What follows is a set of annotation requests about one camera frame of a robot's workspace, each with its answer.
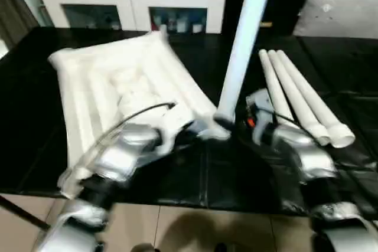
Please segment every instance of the white pillow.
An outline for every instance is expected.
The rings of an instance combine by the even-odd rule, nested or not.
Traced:
[[[378,0],[306,0],[294,35],[378,38]]]

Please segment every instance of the white pvc pipe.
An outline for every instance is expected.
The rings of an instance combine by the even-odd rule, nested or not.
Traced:
[[[277,55],[320,123],[327,128],[331,144],[335,148],[344,148],[352,144],[356,137],[348,126],[337,119],[289,57],[282,50],[279,50]]]
[[[301,92],[297,89],[284,65],[282,65],[277,53],[274,50],[270,50],[268,56],[303,128],[309,131],[320,145],[324,146],[328,144],[330,137],[326,128],[319,123],[312,110],[309,108]]]
[[[248,68],[249,58],[255,45],[266,2],[267,0],[244,0],[243,2],[216,113],[216,116],[229,121],[234,121],[236,103]]]
[[[284,91],[282,90],[281,85],[279,84],[277,75],[273,69],[272,63],[268,57],[268,53],[266,52],[266,50],[260,50],[259,57],[264,71],[266,85],[268,87],[269,95],[272,99],[272,104],[275,112],[293,120],[294,118],[291,114],[289,104],[286,101]],[[279,116],[277,117],[277,121],[280,124],[285,124],[297,128],[295,124]]]

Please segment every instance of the orange component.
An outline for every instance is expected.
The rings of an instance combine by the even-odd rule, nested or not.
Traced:
[[[253,121],[252,118],[248,118],[248,119],[247,119],[247,122],[248,122],[248,125],[249,125],[250,127],[255,127],[255,126],[256,126],[256,124],[255,124],[255,122]]]

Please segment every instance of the pipe end cap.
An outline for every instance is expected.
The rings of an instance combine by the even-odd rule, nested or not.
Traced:
[[[328,128],[331,144],[337,149],[345,148],[355,141],[356,137],[345,124],[336,124]]]
[[[306,127],[306,130],[313,135],[321,146],[325,146],[330,142],[330,135],[327,129],[322,124],[311,125]]]

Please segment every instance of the white cabinet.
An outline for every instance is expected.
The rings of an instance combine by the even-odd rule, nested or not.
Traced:
[[[55,27],[135,30],[130,0],[43,0]]]
[[[220,33],[225,0],[43,0],[56,27]]]

